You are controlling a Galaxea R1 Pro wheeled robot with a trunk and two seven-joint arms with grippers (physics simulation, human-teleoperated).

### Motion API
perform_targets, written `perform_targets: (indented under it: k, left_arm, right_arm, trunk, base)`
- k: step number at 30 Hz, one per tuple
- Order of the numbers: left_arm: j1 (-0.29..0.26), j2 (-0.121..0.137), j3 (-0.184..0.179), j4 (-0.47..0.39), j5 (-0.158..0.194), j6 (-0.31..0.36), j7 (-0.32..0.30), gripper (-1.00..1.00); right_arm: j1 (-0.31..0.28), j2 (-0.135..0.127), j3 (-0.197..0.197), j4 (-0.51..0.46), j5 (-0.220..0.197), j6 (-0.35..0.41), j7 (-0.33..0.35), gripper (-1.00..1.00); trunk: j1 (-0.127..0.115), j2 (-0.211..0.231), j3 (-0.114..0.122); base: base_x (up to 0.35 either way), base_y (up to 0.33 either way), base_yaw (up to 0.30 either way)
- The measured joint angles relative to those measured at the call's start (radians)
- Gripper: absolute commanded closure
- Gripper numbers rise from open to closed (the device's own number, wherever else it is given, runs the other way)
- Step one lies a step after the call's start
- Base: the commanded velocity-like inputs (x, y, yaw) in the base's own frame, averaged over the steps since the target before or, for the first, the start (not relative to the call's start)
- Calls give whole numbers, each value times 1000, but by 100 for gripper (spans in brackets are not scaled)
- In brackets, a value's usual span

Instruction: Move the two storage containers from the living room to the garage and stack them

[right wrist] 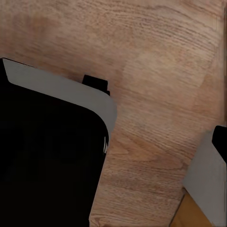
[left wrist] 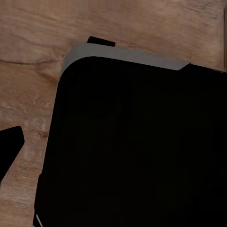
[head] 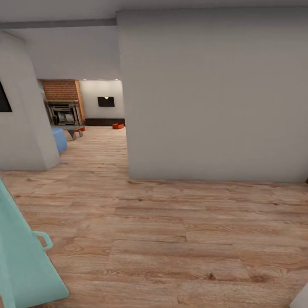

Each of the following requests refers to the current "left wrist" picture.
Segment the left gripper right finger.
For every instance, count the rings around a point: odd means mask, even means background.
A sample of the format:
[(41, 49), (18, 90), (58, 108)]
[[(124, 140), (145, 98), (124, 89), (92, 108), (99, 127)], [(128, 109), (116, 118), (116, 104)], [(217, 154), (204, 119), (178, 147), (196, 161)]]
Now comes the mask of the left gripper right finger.
[(227, 164), (227, 128), (216, 126), (212, 143)]

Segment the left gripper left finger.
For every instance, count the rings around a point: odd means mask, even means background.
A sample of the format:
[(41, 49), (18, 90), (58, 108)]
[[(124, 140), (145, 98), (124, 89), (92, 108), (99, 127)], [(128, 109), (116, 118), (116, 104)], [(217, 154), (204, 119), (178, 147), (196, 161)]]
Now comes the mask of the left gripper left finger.
[(0, 131), (0, 182), (24, 145), (21, 126)]

